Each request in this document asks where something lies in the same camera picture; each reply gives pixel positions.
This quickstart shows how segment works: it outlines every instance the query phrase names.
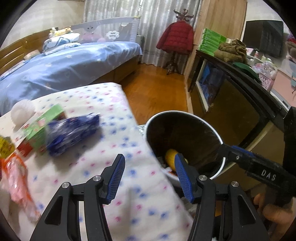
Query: jacket sleeve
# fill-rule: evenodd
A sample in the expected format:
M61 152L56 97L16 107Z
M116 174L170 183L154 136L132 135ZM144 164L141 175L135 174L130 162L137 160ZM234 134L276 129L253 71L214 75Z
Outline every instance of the jacket sleeve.
M164 44L165 41L166 41L166 38L167 38L167 36L168 36L168 33L170 32L170 26L171 26L171 25L169 25L169 26L167 27L167 29L164 31L163 35L161 36L160 40L158 41L158 43L157 43L157 45L156 45L156 48L158 48L158 49L161 49L161 48L162 48L163 44Z
M194 39L194 31L193 28L190 30L187 38L187 50L192 52L193 49L193 39Z

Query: black television screen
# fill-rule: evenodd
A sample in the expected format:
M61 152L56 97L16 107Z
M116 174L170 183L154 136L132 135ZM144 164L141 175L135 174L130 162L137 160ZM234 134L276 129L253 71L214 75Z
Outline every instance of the black television screen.
M284 23L276 20L247 21L243 43L272 57L280 57L284 41Z

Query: curtain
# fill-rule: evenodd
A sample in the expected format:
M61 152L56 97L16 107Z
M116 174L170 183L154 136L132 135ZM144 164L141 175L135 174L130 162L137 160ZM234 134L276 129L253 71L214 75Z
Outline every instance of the curtain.
M188 23L195 29L201 2L202 0L86 0L83 20L131 17L140 14L138 34L145 38L142 63L163 67L170 60L170 54L158 50L156 45L166 28L177 21L173 10L182 12L184 8L188 9L188 15L194 15ZM181 73L186 61L187 56L179 56L178 67Z

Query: wooden coat stand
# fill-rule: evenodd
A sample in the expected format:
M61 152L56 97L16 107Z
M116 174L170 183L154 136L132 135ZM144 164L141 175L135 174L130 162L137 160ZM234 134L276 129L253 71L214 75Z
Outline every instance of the wooden coat stand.
M176 16L177 19L180 19L180 20L183 20L183 21L186 21L186 22L189 22L189 19L187 18L193 18L194 16L190 16L190 15L187 15L188 13L188 10L186 8L183 9L183 12L180 13L180 12L177 12L175 9L174 9L174 13L178 14L178 16ZM172 53L172 56L170 58L170 61L168 61L164 66L163 68L166 69L168 67L168 71L167 71L167 75L170 74L171 72L177 72L178 74L180 74L179 70L178 70L178 59L179 59L179 56L177 55L177 58L176 58L176 52L174 51Z

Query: black trash bin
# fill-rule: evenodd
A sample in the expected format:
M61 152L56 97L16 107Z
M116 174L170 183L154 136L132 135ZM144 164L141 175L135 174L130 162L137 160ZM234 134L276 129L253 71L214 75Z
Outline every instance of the black trash bin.
M201 175L217 177L225 165L225 158L217 158L223 143L215 129L203 119L183 111L164 111L151 117L144 134L156 157L164 159L167 150L175 149L194 166ZM175 186L177 176L163 168Z

